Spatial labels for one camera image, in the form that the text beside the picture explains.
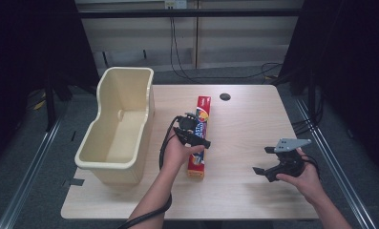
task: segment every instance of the red box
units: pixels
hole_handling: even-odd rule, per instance
[[[210,115],[210,102],[211,96],[199,96],[198,106],[196,108],[196,117],[198,118],[198,125],[196,126],[194,134],[201,138],[206,138],[207,124]],[[189,177],[204,177],[204,160],[205,149],[203,152],[189,156],[188,161],[188,176]]]

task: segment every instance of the human hand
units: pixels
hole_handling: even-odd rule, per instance
[[[162,170],[171,170],[177,173],[180,166],[184,164],[188,157],[194,153],[199,153],[204,150],[204,146],[198,145],[187,147],[182,145],[175,134],[174,129],[168,135],[168,139],[172,137],[165,149]]]
[[[308,159],[301,149],[297,149],[297,152],[302,156],[302,159]],[[326,196],[320,179],[318,178],[316,168],[308,162],[305,162],[305,168],[298,177],[277,174],[276,178],[296,186],[299,192],[302,193],[305,199],[311,204],[313,204],[314,200],[323,197],[323,195]]]

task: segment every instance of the wall outlet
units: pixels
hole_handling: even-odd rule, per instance
[[[175,0],[165,0],[165,9],[166,10],[173,10],[175,9]]]
[[[179,9],[179,10],[187,9],[187,1],[186,0],[176,0],[175,1],[175,9]]]
[[[166,10],[187,9],[187,0],[164,0]]]

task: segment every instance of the gray floor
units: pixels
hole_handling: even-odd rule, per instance
[[[186,73],[191,78],[196,77],[197,82],[204,84],[261,84],[263,83],[261,75],[244,78],[260,71],[261,67],[242,67],[192,70],[186,71]],[[174,72],[155,73],[154,84],[187,83],[194,82],[179,77]],[[79,89],[73,88],[73,91],[74,98],[68,104],[56,103],[57,108],[67,107],[64,118],[22,210],[17,216],[14,228],[117,228],[122,222],[121,220],[67,220],[60,216],[62,203],[68,192],[67,185],[64,183],[74,176],[76,169],[74,155],[97,111],[93,96],[84,94]],[[290,120],[292,122],[302,120],[295,100],[297,98],[306,99],[306,95],[292,96],[287,84],[280,85],[278,91]],[[33,104],[34,99],[37,98],[31,98],[30,103]],[[37,111],[28,109],[16,136],[0,158],[0,218],[40,146],[47,125],[46,118],[45,107]],[[329,104],[325,105],[320,128],[351,185],[379,228],[379,169],[368,158],[364,147],[349,137],[347,126],[332,111]],[[307,132],[300,135],[299,138],[311,138],[311,135]],[[352,226],[360,228],[360,223],[326,165],[318,146],[311,144],[305,147],[305,151],[319,161],[323,185],[328,195]],[[225,221],[223,223],[223,228],[272,227],[275,229],[321,228],[321,223],[318,220]],[[204,228],[204,224],[197,221],[166,221],[164,228]]]

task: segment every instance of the metal rail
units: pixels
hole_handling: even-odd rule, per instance
[[[257,9],[257,10],[244,9],[244,10],[80,10],[77,14],[80,16],[80,18],[146,18],[146,17],[266,17],[266,16],[278,17],[278,16],[299,16],[300,13],[301,13],[300,9]]]
[[[313,125],[313,123],[308,118],[308,109],[306,104],[303,102],[303,100],[298,99],[297,105],[300,109],[300,112],[302,113],[303,118],[305,119],[305,122],[309,125],[311,134],[313,135],[315,141],[317,142],[317,145],[323,153],[323,156],[326,159],[326,163],[328,164],[329,169],[335,176],[335,179],[337,180],[338,185],[341,188],[341,191],[344,193],[344,196],[347,199],[347,202],[349,203],[349,206],[353,214],[361,224],[361,227],[366,229],[375,229],[376,226],[374,225],[374,222],[371,219],[365,204],[359,198],[359,196],[355,192],[355,189],[350,184],[349,180],[347,179],[347,176],[344,173],[344,170],[338,163],[335,154],[332,152],[320,129]]]
[[[22,211],[23,205],[26,202],[29,192],[31,191],[32,185],[38,175],[41,165],[43,164],[44,158],[57,134],[63,116],[67,111],[67,106],[68,103],[66,104],[66,107],[62,111],[60,117],[54,122],[50,131],[45,134],[28,171],[23,177],[22,182],[17,187],[16,193],[12,197],[4,215],[0,219],[0,229],[12,228],[16,223],[17,217]]]

